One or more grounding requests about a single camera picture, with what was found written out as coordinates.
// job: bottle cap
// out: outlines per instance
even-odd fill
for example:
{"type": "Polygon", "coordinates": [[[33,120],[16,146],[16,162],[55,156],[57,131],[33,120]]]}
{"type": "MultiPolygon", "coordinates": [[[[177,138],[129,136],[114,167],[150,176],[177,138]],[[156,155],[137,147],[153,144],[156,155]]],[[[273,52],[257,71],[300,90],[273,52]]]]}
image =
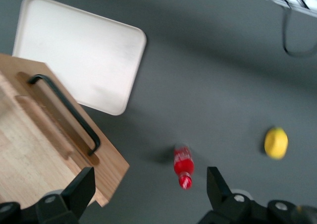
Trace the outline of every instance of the bottle cap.
{"type": "Polygon", "coordinates": [[[192,178],[189,173],[184,173],[179,176],[179,185],[183,189],[189,189],[192,186],[192,178]]]}

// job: screw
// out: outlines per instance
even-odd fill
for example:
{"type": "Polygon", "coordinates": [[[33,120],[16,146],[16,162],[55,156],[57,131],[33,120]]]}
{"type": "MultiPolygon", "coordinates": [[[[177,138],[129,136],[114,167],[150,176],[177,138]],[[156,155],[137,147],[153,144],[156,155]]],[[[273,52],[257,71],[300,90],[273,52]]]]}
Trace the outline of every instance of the screw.
{"type": "Polygon", "coordinates": [[[282,210],[282,211],[287,211],[287,206],[284,204],[284,203],[276,203],[275,204],[276,208],[279,209],[279,210],[282,210]]]}
{"type": "Polygon", "coordinates": [[[9,211],[12,208],[12,204],[5,205],[2,208],[0,208],[0,213],[4,213],[6,211],[9,211]]]}
{"type": "Polygon", "coordinates": [[[237,202],[240,202],[240,203],[243,203],[244,202],[244,197],[240,194],[238,195],[235,195],[234,196],[234,199],[237,201],[237,202]]]}
{"type": "Polygon", "coordinates": [[[47,199],[45,199],[45,203],[51,203],[51,202],[53,202],[54,200],[55,200],[55,196],[52,196],[52,197],[49,197],[49,198],[47,198],[47,199]]]}

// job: wooden board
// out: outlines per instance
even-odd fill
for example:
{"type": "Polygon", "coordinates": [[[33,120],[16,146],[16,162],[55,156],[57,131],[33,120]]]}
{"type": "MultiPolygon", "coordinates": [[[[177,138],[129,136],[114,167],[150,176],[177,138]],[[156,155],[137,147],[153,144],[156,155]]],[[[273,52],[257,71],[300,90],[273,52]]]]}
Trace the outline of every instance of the wooden board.
{"type": "Polygon", "coordinates": [[[121,154],[44,63],[0,54],[0,73],[0,165],[7,167],[0,171],[0,202],[31,205],[43,192],[63,189],[82,168],[94,166],[95,198],[106,204],[129,167],[121,154]],[[87,155],[94,146],[90,136],[44,81],[26,83],[35,74],[54,81],[97,133],[101,146],[94,155],[87,155]],[[22,188],[30,197],[23,198],[22,188]]]}

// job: yellow ball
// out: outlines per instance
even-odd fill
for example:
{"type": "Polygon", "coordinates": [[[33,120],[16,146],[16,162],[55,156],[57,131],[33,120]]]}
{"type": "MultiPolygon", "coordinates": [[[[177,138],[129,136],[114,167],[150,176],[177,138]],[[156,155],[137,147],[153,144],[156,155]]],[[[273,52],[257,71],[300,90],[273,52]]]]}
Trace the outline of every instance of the yellow ball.
{"type": "Polygon", "coordinates": [[[266,154],[276,160],[285,156],[288,146],[288,138],[281,127],[272,128],[267,132],[264,142],[266,154]]]}

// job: plastic bottle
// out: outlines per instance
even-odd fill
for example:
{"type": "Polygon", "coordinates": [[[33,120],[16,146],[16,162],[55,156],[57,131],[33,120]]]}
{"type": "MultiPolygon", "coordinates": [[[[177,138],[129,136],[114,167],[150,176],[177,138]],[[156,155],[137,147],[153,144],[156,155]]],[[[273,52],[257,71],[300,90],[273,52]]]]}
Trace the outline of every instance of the plastic bottle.
{"type": "Polygon", "coordinates": [[[191,175],[194,172],[194,162],[192,153],[185,144],[175,145],[174,170],[178,176],[179,185],[183,189],[189,189],[192,186],[191,175]]]}

